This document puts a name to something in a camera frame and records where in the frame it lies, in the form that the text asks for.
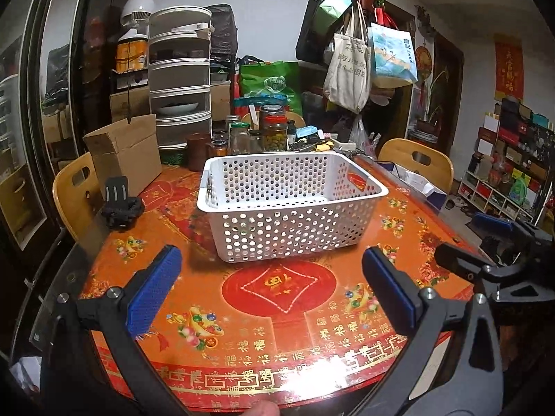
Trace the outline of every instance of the blue gripper pad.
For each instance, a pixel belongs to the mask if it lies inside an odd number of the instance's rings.
[[[127,305],[126,327],[133,338],[149,331],[154,317],[180,272],[179,248],[166,245],[148,268],[138,271],[129,281],[125,288],[126,295],[130,298]],[[142,283],[133,282],[136,277]]]
[[[378,247],[364,252],[362,272],[395,332],[412,335],[422,315],[418,286],[406,273],[398,271]]]
[[[495,216],[477,212],[472,218],[472,223],[476,227],[488,231],[490,234],[495,234],[501,238],[510,239],[513,232],[513,225],[511,222],[500,219]]]

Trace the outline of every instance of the red wall banner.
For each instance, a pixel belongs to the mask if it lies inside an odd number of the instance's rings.
[[[506,95],[524,99],[524,61],[520,39],[496,34],[496,82],[495,99],[501,101]]]

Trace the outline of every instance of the white diamond outline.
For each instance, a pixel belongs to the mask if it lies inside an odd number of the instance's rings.
[[[291,272],[292,274],[296,274],[296,275],[299,275],[299,276],[305,277],[305,278],[311,278],[311,279],[313,280],[311,283],[309,283],[308,285],[306,285],[306,286],[299,292],[299,294],[292,300],[291,304],[289,305],[289,308],[288,308],[286,311],[284,311],[283,308],[281,308],[278,304],[276,304],[275,302],[271,301],[271,300],[268,299],[267,297],[261,296],[259,293],[256,293],[256,292],[254,292],[254,291],[250,291],[250,290],[248,290],[248,289],[245,289],[246,286],[252,285],[255,281],[257,281],[258,279],[262,278],[262,276],[264,276],[264,274],[266,274],[268,271],[270,271],[270,269],[273,268],[272,266],[270,266],[270,267],[268,267],[267,269],[265,269],[265,271],[264,271],[263,273],[261,273],[258,277],[256,277],[254,280],[251,280],[249,283],[245,283],[245,285],[241,286],[240,289],[242,289],[242,290],[245,291],[245,292],[248,292],[249,294],[252,294],[253,296],[260,297],[261,299],[266,300],[268,303],[271,303],[272,305],[274,305],[279,311],[281,311],[281,312],[284,313],[284,314],[287,314],[287,313],[289,313],[289,312],[291,311],[291,308],[293,307],[293,305],[295,304],[295,302],[297,301],[297,299],[298,299],[299,297],[301,297],[302,293],[304,293],[304,291],[306,291],[308,288],[310,288],[310,287],[311,287],[314,283],[316,283],[320,278],[316,278],[316,277],[313,277],[313,276],[310,276],[310,275],[301,274],[300,272],[293,271],[293,270],[291,270],[291,269],[288,268],[288,267],[284,267],[284,266],[281,266],[281,267],[282,267],[283,269],[285,269],[286,271]]]

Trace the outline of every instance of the table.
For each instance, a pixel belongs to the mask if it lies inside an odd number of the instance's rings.
[[[207,216],[196,208],[200,174],[164,167],[141,194],[146,210],[135,227],[108,233],[97,217],[71,252],[35,322],[35,343],[48,339],[44,321],[60,292],[100,296],[173,244],[183,255],[181,274],[138,342],[186,406],[234,411],[263,398],[293,406],[375,382],[405,338],[393,333],[365,282],[364,250],[378,245],[418,286],[466,299],[469,284],[439,267],[434,251],[443,241],[473,248],[392,174],[355,161],[389,188],[358,245],[243,264],[216,254]],[[104,339],[94,338],[114,387],[129,394]]]

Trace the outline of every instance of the blue illustrated shopping bag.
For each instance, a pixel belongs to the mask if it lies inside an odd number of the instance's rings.
[[[415,52],[411,34],[372,23],[368,30],[368,45],[372,47],[373,84],[392,89],[416,83]]]

